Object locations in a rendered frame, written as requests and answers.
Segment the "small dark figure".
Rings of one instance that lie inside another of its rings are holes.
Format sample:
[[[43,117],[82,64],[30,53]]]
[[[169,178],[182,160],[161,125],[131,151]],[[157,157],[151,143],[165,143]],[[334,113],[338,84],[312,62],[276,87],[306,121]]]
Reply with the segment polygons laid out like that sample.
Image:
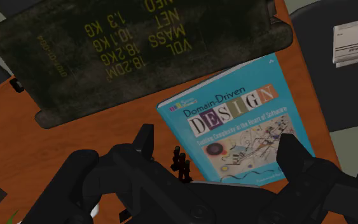
[[[192,177],[189,175],[190,172],[190,161],[186,160],[186,154],[180,152],[180,147],[176,146],[174,149],[174,156],[172,157],[173,164],[170,168],[173,171],[178,172],[178,179],[182,183],[192,182]]]

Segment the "orange wooden table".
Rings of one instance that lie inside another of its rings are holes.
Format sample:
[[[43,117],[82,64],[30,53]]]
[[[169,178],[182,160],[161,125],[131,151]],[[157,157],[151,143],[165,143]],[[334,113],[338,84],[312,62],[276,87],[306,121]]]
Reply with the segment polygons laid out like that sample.
[[[292,45],[276,56],[316,157],[341,168],[301,48],[293,36]],[[155,125],[153,155],[170,170],[173,150],[179,143],[155,106],[210,76],[51,129],[42,129],[35,122],[39,108],[27,92],[16,93],[9,81],[2,83],[0,188],[7,196],[0,203],[0,224],[6,224],[16,211],[13,222],[21,221],[73,151],[92,149],[104,155],[116,144],[131,143],[143,123]],[[120,224],[119,212],[124,208],[115,195],[103,195],[95,224]]]

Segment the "white newspaper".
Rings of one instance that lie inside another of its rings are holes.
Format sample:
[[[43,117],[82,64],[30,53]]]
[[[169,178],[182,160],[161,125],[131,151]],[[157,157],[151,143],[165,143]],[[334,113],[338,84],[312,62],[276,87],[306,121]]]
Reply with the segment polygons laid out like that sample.
[[[334,26],[333,64],[336,67],[358,63],[358,21]]]

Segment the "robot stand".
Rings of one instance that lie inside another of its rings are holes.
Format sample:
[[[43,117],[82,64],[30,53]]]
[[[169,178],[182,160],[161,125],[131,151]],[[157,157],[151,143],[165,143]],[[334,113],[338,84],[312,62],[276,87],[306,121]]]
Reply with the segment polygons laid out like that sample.
[[[0,23],[0,56],[44,129],[292,42],[275,0],[42,0]]]

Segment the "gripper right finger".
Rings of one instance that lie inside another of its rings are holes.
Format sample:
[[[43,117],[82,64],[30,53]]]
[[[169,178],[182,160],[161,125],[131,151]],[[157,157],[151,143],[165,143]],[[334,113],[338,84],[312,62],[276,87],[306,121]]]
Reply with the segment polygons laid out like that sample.
[[[258,216],[258,224],[322,224],[327,213],[358,224],[358,174],[311,156],[292,134],[282,134],[276,161],[288,180]]]

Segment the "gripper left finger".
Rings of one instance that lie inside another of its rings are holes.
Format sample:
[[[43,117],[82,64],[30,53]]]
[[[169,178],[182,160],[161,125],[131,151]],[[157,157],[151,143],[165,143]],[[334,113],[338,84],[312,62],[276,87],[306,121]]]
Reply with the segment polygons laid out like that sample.
[[[188,185],[152,158],[154,126],[144,124],[132,143],[104,155],[72,152],[22,224],[94,224],[92,209],[115,193],[128,224],[216,224],[216,214]]]

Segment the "blue book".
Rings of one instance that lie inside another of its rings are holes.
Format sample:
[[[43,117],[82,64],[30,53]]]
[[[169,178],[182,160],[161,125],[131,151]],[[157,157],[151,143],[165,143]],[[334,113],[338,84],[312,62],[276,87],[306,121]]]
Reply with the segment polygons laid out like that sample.
[[[283,133],[312,150],[274,53],[212,76],[157,111],[207,181],[263,186],[284,178]]]

